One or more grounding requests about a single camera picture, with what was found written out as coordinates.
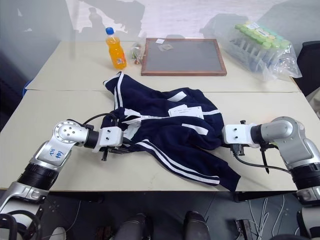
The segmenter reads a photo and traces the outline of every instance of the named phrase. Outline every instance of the blue bottle cap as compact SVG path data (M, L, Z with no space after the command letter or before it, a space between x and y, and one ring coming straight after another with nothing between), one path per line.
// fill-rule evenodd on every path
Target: blue bottle cap
M113 29L112 27L107 27L107 28L105 29L105 32L106 32L106 34L108 34L108 35L112 35L112 34L115 33L115 32L114 32L114 29Z

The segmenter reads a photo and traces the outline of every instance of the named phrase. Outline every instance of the navy jacket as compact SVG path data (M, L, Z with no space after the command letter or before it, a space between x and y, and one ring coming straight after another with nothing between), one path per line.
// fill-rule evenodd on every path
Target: navy jacket
M224 160L205 150L222 145L224 122L220 111L200 90L180 88L160 92L133 80L123 72L103 83L114 94L113 114L130 152L146 151L167 170L181 177L235 191L240 176ZM201 107L203 119L169 116L180 105ZM109 127L106 116L102 128Z

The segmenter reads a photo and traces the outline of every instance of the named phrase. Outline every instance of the plastic bag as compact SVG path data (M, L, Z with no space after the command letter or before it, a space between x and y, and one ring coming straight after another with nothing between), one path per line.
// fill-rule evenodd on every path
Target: plastic bag
M213 35L222 48L259 78L267 81L302 76L292 43L270 29L248 21L218 21L214 26Z
M129 58L132 59L134 64L142 64L146 49L146 38L147 33L144 32L130 48Z

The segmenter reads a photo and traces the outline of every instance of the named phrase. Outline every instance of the white wall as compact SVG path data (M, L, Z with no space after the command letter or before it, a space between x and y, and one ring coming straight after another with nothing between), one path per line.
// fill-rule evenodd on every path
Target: white wall
M114 27L122 41L142 32L202 38L217 14L238 14L281 31L298 51L303 41L320 40L319 0L0 1L0 51L26 81L36 76L59 41L100 41L105 27Z

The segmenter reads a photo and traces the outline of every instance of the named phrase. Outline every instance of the tan table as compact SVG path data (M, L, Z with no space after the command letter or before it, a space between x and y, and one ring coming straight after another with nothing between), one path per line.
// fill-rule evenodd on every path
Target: tan table
M307 137L320 148L320 121L300 92L291 93L205 93L221 111L225 124L266 123L278 116L293 117L305 125ZM84 122L113 109L112 95L104 91L29 90L0 133L0 188L7 188L24 171L38 147L52 135L56 123L72 118ZM100 127L102 119L92 123ZM237 191L289 191L296 187L285 172L243 165L226 148L214 151L217 157L239 173ZM258 149L246 148L245 161L262 163ZM269 165L284 167L275 149L266 152ZM74 147L62 169L54 191L225 191L183 179L164 169L146 152L110 154L101 162L100 153Z
M133 42L122 42L128 53ZM136 81L159 91L189 87L203 92L299 92L295 83L262 82L221 51L226 76L141 76L141 65L128 59L123 70ZM60 42L38 75L27 86L31 90L104 91L103 81L116 75L105 42Z

